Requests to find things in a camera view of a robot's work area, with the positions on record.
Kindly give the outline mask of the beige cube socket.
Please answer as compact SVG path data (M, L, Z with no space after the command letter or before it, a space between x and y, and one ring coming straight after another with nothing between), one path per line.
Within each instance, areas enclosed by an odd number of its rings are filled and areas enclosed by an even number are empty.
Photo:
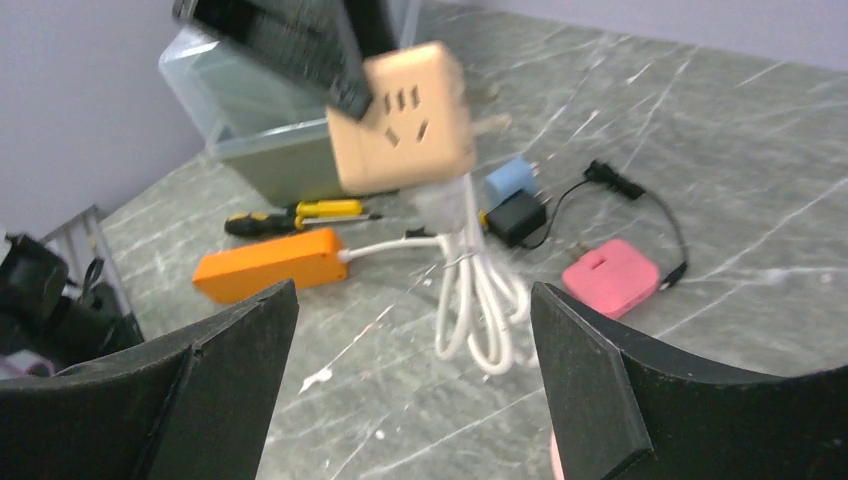
M330 107L329 138L339 184L362 196L452 180L478 159L476 136L503 131L508 114L475 120L464 70L431 41L367 59L373 101L356 120Z

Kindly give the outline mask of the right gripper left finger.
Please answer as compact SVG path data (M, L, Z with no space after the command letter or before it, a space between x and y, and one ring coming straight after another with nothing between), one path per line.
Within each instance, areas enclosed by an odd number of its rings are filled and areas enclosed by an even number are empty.
M296 329L285 281L189 326L1 384L5 479L252 479Z

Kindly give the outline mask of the orange power strip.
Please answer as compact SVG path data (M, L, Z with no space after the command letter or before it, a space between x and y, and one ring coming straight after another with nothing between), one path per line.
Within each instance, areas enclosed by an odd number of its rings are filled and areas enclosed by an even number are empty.
M328 228L263 241L204 256L192 284L211 300L231 304L286 280L300 289L335 283L349 274L342 249Z

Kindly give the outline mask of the pink round socket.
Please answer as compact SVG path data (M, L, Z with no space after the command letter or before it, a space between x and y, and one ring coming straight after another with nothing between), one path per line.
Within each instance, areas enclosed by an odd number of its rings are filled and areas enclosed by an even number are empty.
M566 477L562 468L557 439L554 432L551 432L550 435L549 457L552 469L552 478L554 480L565 480Z

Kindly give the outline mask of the black power adapter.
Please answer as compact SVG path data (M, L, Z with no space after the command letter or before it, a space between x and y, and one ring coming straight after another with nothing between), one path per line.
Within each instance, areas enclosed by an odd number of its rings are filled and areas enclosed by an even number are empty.
M583 179L566 190L549 208L537 195L520 191L502 204L480 214L485 231L494 235L509 248L535 250L550 236L557 212L565 199L579 188L589 185L599 185L613 194L629 201L647 198L655 203L670 222L677 245L680 249L681 262L670 272L661 277L659 287L664 290L674 287L688 272L690 252L682 227L670 206L655 192L626 178L609 163L598 159L590 162L583 172Z

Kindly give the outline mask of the pink plug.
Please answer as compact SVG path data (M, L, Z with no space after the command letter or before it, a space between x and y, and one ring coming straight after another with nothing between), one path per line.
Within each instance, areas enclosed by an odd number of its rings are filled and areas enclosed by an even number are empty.
M658 290L660 270L627 241L611 239L566 268L562 282L572 297L618 320Z

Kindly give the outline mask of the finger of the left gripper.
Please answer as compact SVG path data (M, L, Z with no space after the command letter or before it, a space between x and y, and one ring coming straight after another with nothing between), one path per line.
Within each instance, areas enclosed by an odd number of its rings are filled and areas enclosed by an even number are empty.
M172 15L355 120L374 98L365 60L399 48L384 1L181 0Z

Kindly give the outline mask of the blue plug adapter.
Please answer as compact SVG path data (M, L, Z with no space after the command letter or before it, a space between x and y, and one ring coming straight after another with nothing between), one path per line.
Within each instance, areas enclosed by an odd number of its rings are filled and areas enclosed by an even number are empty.
M490 208L495 208L512 195L523 191L537 195L540 191L533 166L522 156L506 162L483 179L483 190Z

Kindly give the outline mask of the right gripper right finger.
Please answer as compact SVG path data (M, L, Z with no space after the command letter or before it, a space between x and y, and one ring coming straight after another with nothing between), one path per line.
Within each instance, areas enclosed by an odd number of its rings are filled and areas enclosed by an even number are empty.
M843 479L847 370L795 377L681 350L537 283L531 321L569 479Z

